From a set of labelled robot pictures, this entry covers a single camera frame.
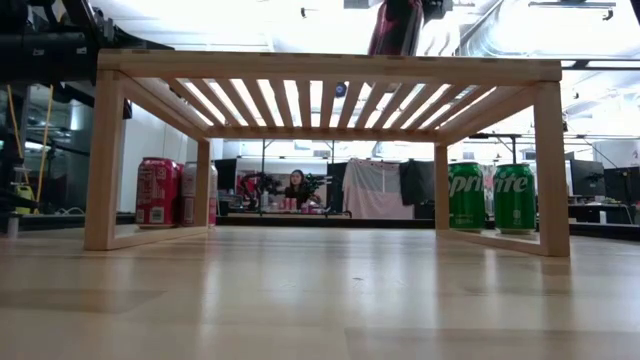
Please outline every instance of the laminate floor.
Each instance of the laminate floor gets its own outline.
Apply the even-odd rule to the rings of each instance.
[[[640,244],[542,258],[428,230],[0,240],[0,359],[639,359]]]

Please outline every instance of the sprite can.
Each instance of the sprite can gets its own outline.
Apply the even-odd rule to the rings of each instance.
[[[449,165],[449,226],[467,231],[485,228],[484,184],[478,163]]]
[[[536,229],[536,189],[529,164],[498,166],[493,201],[500,232],[531,233]]]

